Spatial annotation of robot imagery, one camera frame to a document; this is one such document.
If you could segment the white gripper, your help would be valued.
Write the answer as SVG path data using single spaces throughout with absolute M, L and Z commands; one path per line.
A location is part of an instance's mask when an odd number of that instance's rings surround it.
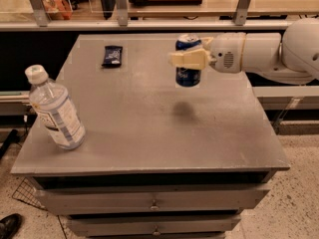
M 239 73 L 245 33 L 224 33 L 213 39 L 203 37 L 202 47 L 168 54 L 169 63 L 177 68 L 203 70 L 210 65 L 220 73 Z

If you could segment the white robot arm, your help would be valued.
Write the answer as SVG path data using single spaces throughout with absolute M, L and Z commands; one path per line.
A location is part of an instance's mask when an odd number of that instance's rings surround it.
M 303 18 L 284 33 L 223 33 L 168 55 L 177 68 L 254 73 L 267 80 L 305 85 L 319 79 L 319 19 Z

